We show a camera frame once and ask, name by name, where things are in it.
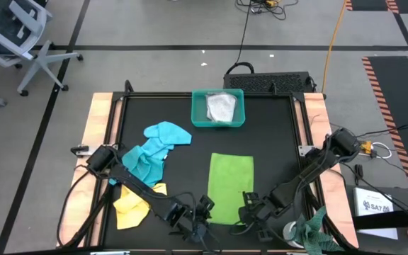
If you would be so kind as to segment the silver metal bracket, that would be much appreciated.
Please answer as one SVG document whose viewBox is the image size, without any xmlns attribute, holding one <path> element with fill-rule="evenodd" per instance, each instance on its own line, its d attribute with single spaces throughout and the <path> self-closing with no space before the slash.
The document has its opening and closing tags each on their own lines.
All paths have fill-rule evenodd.
<svg viewBox="0 0 408 255">
<path fill-rule="evenodd" d="M 93 152 L 90 149 L 90 146 L 84 145 L 84 144 L 80 144 L 76 147 L 72 147 L 70 149 L 70 152 L 76 157 L 85 157 L 85 156 L 90 156 L 93 154 Z"/>
</svg>

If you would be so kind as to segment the yellow microfiber towel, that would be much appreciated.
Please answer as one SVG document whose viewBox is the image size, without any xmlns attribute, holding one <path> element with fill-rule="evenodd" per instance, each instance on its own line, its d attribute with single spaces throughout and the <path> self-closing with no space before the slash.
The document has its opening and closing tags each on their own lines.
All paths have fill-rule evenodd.
<svg viewBox="0 0 408 255">
<path fill-rule="evenodd" d="M 121 186 L 120 197 L 113 203 L 113 207 L 116 211 L 118 230 L 139 226 L 151 208 L 148 202 L 125 186 Z"/>
</svg>

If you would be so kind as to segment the green crumpled rag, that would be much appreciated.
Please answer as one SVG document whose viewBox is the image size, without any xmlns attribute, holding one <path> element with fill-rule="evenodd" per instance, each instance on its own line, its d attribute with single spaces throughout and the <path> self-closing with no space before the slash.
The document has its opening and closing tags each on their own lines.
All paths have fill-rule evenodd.
<svg viewBox="0 0 408 255">
<path fill-rule="evenodd" d="M 343 251 L 344 249 L 331 235 L 321 231 L 326 215 L 325 206 L 321 207 L 310 220 L 300 215 L 296 221 L 289 222 L 283 228 L 283 238 L 293 247 L 304 248 L 308 255 L 324 255 L 324 251 Z"/>
</svg>

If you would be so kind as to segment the grey waffle-weave towel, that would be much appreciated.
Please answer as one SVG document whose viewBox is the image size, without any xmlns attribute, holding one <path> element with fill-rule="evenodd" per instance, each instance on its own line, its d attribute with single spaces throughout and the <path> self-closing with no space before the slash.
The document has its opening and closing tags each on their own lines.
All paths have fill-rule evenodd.
<svg viewBox="0 0 408 255">
<path fill-rule="evenodd" d="M 206 96 L 206 117 L 213 122 L 232 122 L 237 98 L 225 92 Z"/>
</svg>

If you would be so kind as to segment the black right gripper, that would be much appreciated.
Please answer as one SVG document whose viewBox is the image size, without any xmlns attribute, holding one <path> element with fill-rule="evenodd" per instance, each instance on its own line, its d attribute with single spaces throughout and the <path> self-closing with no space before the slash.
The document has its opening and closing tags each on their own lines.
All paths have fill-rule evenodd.
<svg viewBox="0 0 408 255">
<path fill-rule="evenodd" d="M 259 198 L 258 193 L 243 192 L 244 206 L 241 207 L 241 221 L 245 225 L 251 223 L 266 222 L 270 217 L 279 217 L 282 211 L 281 206 L 277 206 L 269 199 Z M 271 242 L 273 237 L 268 230 L 258 230 L 256 232 L 260 242 Z"/>
</svg>

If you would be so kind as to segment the white printed paper box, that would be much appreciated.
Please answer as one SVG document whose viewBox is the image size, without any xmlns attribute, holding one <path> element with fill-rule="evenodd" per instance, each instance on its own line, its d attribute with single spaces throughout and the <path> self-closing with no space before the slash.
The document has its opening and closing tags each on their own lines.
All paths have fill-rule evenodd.
<svg viewBox="0 0 408 255">
<path fill-rule="evenodd" d="M 379 192 L 369 191 L 363 188 L 354 188 L 353 198 L 356 216 L 389 213 L 393 211 L 392 202 Z M 358 232 L 398 240 L 397 230 L 395 228 L 360 229 Z"/>
</svg>

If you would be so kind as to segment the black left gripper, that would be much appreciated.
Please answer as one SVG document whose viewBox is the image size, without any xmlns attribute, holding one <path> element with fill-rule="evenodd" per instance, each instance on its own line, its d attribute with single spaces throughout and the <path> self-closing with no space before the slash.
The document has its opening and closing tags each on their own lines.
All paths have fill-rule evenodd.
<svg viewBox="0 0 408 255">
<path fill-rule="evenodd" d="M 199 204 L 194 208 L 172 203 L 170 226 L 180 232 L 185 242 L 201 242 L 207 232 L 208 215 L 214 206 L 215 203 L 207 195 L 202 195 Z"/>
</svg>

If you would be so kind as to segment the teal plastic bin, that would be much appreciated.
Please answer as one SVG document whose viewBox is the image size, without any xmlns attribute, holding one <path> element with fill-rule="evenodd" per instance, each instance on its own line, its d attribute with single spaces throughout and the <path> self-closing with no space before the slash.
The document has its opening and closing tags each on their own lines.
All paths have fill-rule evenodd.
<svg viewBox="0 0 408 255">
<path fill-rule="evenodd" d="M 237 98 L 232 122 L 213 122 L 206 117 L 206 96 L 208 94 L 229 93 Z M 201 89 L 192 92 L 191 121 L 199 128 L 231 127 L 238 128 L 244 124 L 244 92 L 241 89 Z"/>
</svg>

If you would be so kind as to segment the black mat orange-striped edge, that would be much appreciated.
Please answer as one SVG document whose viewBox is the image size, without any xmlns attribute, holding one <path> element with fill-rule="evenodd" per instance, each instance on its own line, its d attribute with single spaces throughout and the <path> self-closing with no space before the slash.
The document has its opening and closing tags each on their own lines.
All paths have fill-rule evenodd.
<svg viewBox="0 0 408 255">
<path fill-rule="evenodd" d="M 362 63 L 408 181 L 408 57 L 363 57 Z"/>
<path fill-rule="evenodd" d="M 408 14 L 408 0 L 345 0 L 348 11 L 390 11 Z"/>
</svg>

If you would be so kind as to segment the wooden side board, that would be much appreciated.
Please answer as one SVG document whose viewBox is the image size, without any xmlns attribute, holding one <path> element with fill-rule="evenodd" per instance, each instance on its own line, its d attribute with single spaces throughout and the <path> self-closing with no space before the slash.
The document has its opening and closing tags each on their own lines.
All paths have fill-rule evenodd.
<svg viewBox="0 0 408 255">
<path fill-rule="evenodd" d="M 326 135 L 332 132 L 324 97 L 321 93 L 304 93 L 296 100 L 295 109 L 301 143 L 321 148 Z M 353 226 L 351 209 L 346 194 L 346 186 L 337 164 L 320 175 L 319 180 L 310 185 L 314 195 L 327 208 L 327 215 L 347 242 L 359 247 Z"/>
<path fill-rule="evenodd" d="M 92 97 L 81 140 L 90 151 L 76 157 L 71 189 L 64 200 L 57 228 L 59 244 L 70 244 L 73 248 L 99 244 L 105 210 L 98 208 L 98 202 L 103 199 L 108 182 L 98 180 L 85 166 L 92 150 L 115 142 L 122 104 L 115 93 L 95 93 Z"/>
</svg>

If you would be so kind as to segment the light blue microfiber towel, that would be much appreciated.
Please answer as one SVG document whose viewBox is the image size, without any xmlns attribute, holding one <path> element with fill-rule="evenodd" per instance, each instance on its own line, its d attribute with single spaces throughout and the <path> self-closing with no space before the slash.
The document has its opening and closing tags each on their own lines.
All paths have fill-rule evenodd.
<svg viewBox="0 0 408 255">
<path fill-rule="evenodd" d="M 147 141 L 141 146 L 148 157 L 163 160 L 176 145 L 190 145 L 192 135 L 176 124 L 163 121 L 147 127 L 144 132 Z"/>
</svg>

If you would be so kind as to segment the teal microfiber towel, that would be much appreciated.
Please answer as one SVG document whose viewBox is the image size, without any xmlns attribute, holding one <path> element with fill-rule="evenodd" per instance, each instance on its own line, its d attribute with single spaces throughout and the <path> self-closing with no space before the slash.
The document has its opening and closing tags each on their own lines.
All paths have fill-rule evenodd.
<svg viewBox="0 0 408 255">
<path fill-rule="evenodd" d="M 169 150 L 152 151 L 137 145 L 122 156 L 123 166 L 150 188 L 163 179 L 164 158 Z"/>
</svg>

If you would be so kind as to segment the black perforated computer case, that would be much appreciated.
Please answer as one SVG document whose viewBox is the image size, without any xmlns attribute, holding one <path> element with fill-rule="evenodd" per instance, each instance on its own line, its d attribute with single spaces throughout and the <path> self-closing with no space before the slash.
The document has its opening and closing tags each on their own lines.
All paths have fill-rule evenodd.
<svg viewBox="0 0 408 255">
<path fill-rule="evenodd" d="M 259 93 L 312 93 L 317 86 L 308 72 L 226 74 L 223 80 L 224 89 Z"/>
</svg>

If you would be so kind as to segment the black flat bar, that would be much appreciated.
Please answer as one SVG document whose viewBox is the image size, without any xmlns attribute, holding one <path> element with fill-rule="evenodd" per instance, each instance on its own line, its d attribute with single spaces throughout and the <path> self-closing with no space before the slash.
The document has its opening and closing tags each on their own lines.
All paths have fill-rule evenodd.
<svg viewBox="0 0 408 255">
<path fill-rule="evenodd" d="M 353 225 L 356 230 L 408 227 L 408 210 L 354 217 Z"/>
</svg>

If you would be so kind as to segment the grey office chair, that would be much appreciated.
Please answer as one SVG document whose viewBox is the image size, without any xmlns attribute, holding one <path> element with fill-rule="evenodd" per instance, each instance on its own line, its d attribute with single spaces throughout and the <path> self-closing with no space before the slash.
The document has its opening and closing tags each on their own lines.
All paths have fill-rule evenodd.
<svg viewBox="0 0 408 255">
<path fill-rule="evenodd" d="M 0 0 L 0 66 L 23 67 L 21 61 L 31 61 L 32 65 L 20 82 L 17 92 L 27 96 L 26 86 L 39 70 L 43 70 L 63 91 L 69 87 L 63 84 L 49 69 L 48 64 L 61 62 L 73 57 L 80 62 L 83 56 L 77 52 L 51 55 L 48 53 L 53 43 L 49 40 L 33 55 L 30 51 L 36 46 L 45 32 L 52 14 L 34 0 Z"/>
</svg>

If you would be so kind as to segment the green microfiber towel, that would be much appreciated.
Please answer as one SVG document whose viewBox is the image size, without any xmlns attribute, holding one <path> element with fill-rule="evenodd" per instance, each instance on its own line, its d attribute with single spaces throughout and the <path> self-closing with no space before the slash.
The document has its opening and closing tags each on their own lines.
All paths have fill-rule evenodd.
<svg viewBox="0 0 408 255">
<path fill-rule="evenodd" d="M 214 202 L 210 222 L 233 225 L 244 206 L 243 192 L 254 190 L 254 158 L 212 153 L 208 177 L 208 197 Z"/>
</svg>

